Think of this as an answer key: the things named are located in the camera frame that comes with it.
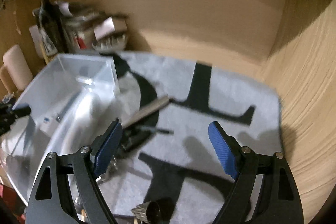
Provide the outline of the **white plug adapter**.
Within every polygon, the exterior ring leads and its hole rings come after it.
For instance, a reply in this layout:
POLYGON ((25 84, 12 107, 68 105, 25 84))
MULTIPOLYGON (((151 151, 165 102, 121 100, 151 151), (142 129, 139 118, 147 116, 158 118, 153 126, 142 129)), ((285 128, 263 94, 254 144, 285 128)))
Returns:
POLYGON ((59 125, 60 125, 60 116, 44 117, 43 122, 40 125, 40 130, 42 133, 51 138, 55 133, 55 131, 58 129, 59 125))

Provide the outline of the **clear plastic storage box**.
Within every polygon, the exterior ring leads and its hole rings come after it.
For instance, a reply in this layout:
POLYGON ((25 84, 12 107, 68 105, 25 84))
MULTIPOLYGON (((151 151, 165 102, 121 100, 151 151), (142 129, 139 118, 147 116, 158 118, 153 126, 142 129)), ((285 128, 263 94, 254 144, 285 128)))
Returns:
POLYGON ((27 204, 49 152, 66 155, 90 145, 116 118, 120 92, 112 57, 58 55, 17 100, 31 108, 1 137, 1 162, 13 188, 27 204), (50 138, 40 130, 44 117, 60 116, 50 138))

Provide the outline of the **black clip holder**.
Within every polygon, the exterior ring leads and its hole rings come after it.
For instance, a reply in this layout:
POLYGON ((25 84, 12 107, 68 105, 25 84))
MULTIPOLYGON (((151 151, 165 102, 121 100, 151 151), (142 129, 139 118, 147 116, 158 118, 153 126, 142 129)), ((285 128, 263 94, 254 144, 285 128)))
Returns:
POLYGON ((173 130, 146 125, 137 125, 127 128, 123 131, 123 136, 120 140, 115 158, 125 159, 130 153, 148 142, 157 134, 171 135, 173 133, 173 130))

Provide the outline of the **silver metal cylinder tool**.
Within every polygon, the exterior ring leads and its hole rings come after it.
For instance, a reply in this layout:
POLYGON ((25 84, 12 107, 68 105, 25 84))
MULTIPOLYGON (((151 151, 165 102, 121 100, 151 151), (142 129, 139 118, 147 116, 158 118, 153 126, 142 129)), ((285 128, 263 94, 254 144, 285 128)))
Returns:
POLYGON ((147 104, 146 106, 143 106, 136 112, 134 112, 129 118, 126 119, 124 122, 120 122, 122 125, 123 129, 126 129, 133 124, 141 121, 142 119, 150 116, 153 113, 158 112, 162 108, 164 108, 166 105, 168 105, 170 102, 170 97, 169 96, 163 96, 160 98, 157 98, 147 104))

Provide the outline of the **pink tumbler cup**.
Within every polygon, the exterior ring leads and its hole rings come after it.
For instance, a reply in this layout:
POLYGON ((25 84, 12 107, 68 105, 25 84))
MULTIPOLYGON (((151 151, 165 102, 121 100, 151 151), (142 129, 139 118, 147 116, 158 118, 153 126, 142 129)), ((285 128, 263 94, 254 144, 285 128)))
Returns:
POLYGON ((8 93, 22 92, 33 80, 23 52, 17 44, 3 55, 1 82, 8 93))

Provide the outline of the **dark wine bottle elephant label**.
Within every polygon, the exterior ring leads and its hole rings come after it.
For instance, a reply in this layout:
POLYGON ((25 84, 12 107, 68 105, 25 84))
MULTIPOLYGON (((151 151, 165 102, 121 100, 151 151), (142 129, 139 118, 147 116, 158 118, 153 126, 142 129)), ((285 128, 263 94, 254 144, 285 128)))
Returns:
POLYGON ((60 11, 50 0, 41 0, 38 13, 39 31, 47 56, 68 53, 67 41, 61 22, 60 11))

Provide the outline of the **stack of papers and boxes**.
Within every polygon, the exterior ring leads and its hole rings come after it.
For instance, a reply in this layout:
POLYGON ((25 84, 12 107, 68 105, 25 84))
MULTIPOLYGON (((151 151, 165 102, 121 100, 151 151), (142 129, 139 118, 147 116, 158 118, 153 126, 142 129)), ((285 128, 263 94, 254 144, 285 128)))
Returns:
POLYGON ((71 53, 92 49, 96 41, 94 26, 103 20, 106 13, 77 2, 56 1, 61 22, 71 53))

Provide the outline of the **bowl of small trinkets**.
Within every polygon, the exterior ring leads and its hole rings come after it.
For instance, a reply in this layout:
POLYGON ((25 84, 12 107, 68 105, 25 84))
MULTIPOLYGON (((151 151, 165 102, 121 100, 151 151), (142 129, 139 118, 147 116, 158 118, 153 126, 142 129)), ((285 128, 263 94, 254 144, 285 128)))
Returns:
POLYGON ((110 36, 92 44, 92 47, 98 53, 107 55, 116 51, 123 51, 126 48, 127 41, 128 36, 126 34, 120 36, 110 36))

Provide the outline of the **white card on bowl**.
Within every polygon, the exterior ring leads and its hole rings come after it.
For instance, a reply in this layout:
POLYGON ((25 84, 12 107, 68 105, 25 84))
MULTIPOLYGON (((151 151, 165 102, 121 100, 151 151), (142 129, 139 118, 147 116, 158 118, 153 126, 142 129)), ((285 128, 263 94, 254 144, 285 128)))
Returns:
POLYGON ((109 17, 102 23, 96 25, 93 30, 96 40, 100 40, 113 33, 115 31, 115 27, 112 17, 109 17))

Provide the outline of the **grey mat with black letters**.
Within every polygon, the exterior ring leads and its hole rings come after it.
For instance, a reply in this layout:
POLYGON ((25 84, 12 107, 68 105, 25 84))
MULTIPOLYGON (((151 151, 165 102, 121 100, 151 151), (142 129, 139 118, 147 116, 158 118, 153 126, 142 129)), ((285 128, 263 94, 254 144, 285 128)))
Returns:
POLYGON ((209 140, 214 121, 256 153, 282 150, 280 101, 267 86, 196 61, 149 53, 120 52, 113 60, 120 87, 116 118, 124 121, 168 95, 166 107, 131 127, 174 131, 117 159, 116 172, 100 186, 113 213, 128 215, 139 203, 170 197, 175 209, 169 223, 211 223, 234 183, 209 140))

